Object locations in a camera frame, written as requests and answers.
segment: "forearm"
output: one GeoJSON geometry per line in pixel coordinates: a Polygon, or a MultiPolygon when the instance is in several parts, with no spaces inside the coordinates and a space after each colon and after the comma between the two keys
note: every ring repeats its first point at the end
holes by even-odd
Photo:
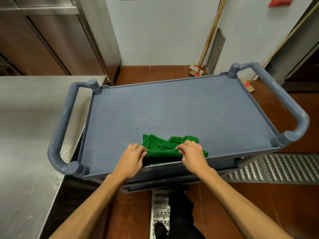
{"type": "Polygon", "coordinates": [[[109,174],[98,189],[70,215],[50,239],[89,238],[102,211],[123,182],[124,179],[121,177],[109,174]]]}
{"type": "Polygon", "coordinates": [[[246,239],[292,238],[259,208],[233,189],[214,169],[206,169],[198,176],[218,198],[246,239]]]}

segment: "cart handle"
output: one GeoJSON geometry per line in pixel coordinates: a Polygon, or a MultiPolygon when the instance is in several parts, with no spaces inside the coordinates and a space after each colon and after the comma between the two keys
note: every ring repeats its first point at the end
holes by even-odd
{"type": "Polygon", "coordinates": [[[227,77],[235,78],[238,71],[251,68],[263,82],[276,94],[282,104],[293,114],[297,120],[297,127],[293,131],[285,131],[270,140],[274,147],[285,147],[299,140],[309,126],[308,114],[293,100],[291,96],[272,78],[272,76],[257,62],[246,64],[232,64],[227,77]]]}
{"type": "Polygon", "coordinates": [[[68,164],[62,160],[60,152],[80,87],[92,89],[95,95],[102,92],[102,88],[95,79],[91,79],[88,82],[74,82],[71,84],[64,102],[62,118],[48,148],[48,158],[52,166],[62,174],[74,175],[76,177],[89,174],[89,166],[78,163],[77,161],[72,161],[68,164]]]}

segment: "wooden stick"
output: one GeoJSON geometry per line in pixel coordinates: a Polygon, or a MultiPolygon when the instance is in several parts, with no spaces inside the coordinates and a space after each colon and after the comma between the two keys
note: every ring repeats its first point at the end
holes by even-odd
{"type": "Polygon", "coordinates": [[[218,25],[218,22],[219,22],[219,20],[220,20],[221,14],[222,14],[222,12],[223,12],[223,10],[224,10],[226,1],[227,1],[227,0],[221,0],[220,5],[219,5],[219,7],[218,7],[218,10],[217,10],[217,13],[216,13],[214,22],[213,22],[213,24],[212,24],[212,32],[209,34],[209,37],[208,37],[208,39],[206,40],[206,43],[205,43],[205,46],[204,46],[204,49],[203,49],[203,56],[201,57],[201,59],[200,59],[200,61],[199,61],[199,63],[198,63],[199,69],[202,67],[202,64],[204,63],[204,60],[205,60],[207,51],[208,51],[208,49],[209,49],[209,46],[210,46],[210,44],[211,44],[211,42],[212,42],[213,36],[214,36],[215,31],[216,31],[216,29],[217,29],[217,25],[218,25]]]}
{"type": "MultiPolygon", "coordinates": [[[[288,41],[288,39],[290,39],[290,37],[298,30],[298,28],[301,27],[301,25],[308,19],[308,17],[317,9],[317,7],[319,6],[319,2],[317,2],[316,5],[314,5],[314,7],[307,13],[307,15],[300,21],[300,23],[298,23],[298,25],[289,33],[289,35],[285,38],[285,40],[281,43],[281,45],[279,45],[279,47],[276,49],[276,51],[267,59],[267,61],[265,62],[265,64],[263,65],[263,67],[265,67],[268,62],[275,56],[275,54],[282,48],[282,46],[284,46],[284,44],[288,41]]],[[[251,77],[251,79],[249,80],[249,82],[255,78],[256,74],[253,75],[253,77],[251,77]]]]}

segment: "folded cloth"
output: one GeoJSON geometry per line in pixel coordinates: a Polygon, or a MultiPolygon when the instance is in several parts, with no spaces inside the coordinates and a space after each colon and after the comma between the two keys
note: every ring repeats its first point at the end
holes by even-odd
{"type": "MultiPolygon", "coordinates": [[[[143,134],[142,146],[147,148],[147,155],[143,159],[143,165],[181,161],[183,156],[175,148],[186,140],[199,142],[199,139],[193,136],[171,137],[169,140],[164,140],[152,134],[149,136],[143,134]]],[[[207,158],[208,152],[203,150],[203,153],[205,158],[207,158]]]]}

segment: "metal countertop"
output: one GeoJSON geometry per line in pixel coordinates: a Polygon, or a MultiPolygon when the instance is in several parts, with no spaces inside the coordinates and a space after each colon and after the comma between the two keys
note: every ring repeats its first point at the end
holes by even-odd
{"type": "MultiPolygon", "coordinates": [[[[0,78],[0,232],[3,239],[39,238],[64,175],[47,158],[72,82],[105,76],[0,78]]],[[[92,91],[81,88],[61,150],[69,162],[84,127],[92,91]]]]}

